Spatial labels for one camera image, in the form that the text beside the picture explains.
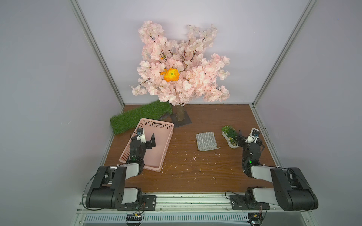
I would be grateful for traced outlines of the grey striped dishcloth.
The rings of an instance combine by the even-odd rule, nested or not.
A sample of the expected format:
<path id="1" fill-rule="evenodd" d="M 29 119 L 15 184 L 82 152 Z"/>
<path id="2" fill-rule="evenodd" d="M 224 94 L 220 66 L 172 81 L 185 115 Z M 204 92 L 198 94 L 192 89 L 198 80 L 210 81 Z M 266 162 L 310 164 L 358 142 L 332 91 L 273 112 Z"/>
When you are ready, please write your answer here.
<path id="1" fill-rule="evenodd" d="M 219 149 L 213 132 L 196 134 L 198 150 L 201 152 Z"/>

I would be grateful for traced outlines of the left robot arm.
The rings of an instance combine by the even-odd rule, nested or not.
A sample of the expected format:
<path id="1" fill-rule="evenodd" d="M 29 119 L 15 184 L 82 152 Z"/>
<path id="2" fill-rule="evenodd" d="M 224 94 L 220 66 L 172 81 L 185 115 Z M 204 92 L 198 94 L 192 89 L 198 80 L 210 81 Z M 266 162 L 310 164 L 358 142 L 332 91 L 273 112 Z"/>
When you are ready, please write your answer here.
<path id="1" fill-rule="evenodd" d="M 140 188 L 125 186 L 127 179 L 140 175 L 144 169 L 144 156 L 148 149 L 156 146 L 155 135 L 151 140 L 142 141 L 137 132 L 131 138 L 130 155 L 125 164 L 119 166 L 101 166 L 90 180 L 91 186 L 82 205 L 85 209 L 140 210 L 145 204 Z"/>

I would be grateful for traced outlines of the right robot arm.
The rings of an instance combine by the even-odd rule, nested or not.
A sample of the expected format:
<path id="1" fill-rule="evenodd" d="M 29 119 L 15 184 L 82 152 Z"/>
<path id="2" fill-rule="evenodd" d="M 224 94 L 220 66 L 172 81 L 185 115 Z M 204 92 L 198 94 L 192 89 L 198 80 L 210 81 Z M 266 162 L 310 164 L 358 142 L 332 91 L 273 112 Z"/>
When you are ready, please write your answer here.
<path id="1" fill-rule="evenodd" d="M 243 201 L 247 208 L 262 208 L 263 204 L 279 206 L 284 211 L 310 211 L 319 207 L 318 199 L 299 168 L 262 165 L 260 157 L 265 148 L 259 139 L 260 131 L 252 129 L 245 137 L 237 135 L 243 148 L 242 168 L 250 178 L 272 183 L 273 188 L 249 187 Z"/>

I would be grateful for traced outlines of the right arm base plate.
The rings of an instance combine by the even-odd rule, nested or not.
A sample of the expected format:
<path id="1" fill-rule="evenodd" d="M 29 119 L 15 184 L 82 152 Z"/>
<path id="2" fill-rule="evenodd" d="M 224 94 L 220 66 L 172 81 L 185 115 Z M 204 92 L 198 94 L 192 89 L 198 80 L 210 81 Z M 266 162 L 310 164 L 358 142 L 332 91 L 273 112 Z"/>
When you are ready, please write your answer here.
<path id="1" fill-rule="evenodd" d="M 249 195 L 230 195 L 229 200 L 233 210 L 265 211 L 270 209 L 270 205 L 268 203 L 257 202 Z"/>

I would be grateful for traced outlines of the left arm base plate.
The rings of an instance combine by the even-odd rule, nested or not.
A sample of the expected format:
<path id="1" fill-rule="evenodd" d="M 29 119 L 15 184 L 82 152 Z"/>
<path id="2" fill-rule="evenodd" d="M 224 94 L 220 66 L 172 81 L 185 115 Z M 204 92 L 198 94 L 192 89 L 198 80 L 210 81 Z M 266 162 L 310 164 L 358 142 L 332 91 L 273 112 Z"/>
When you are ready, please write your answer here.
<path id="1" fill-rule="evenodd" d="M 118 211 L 154 211 L 156 209 L 156 195 L 142 195 L 136 202 L 121 204 Z"/>

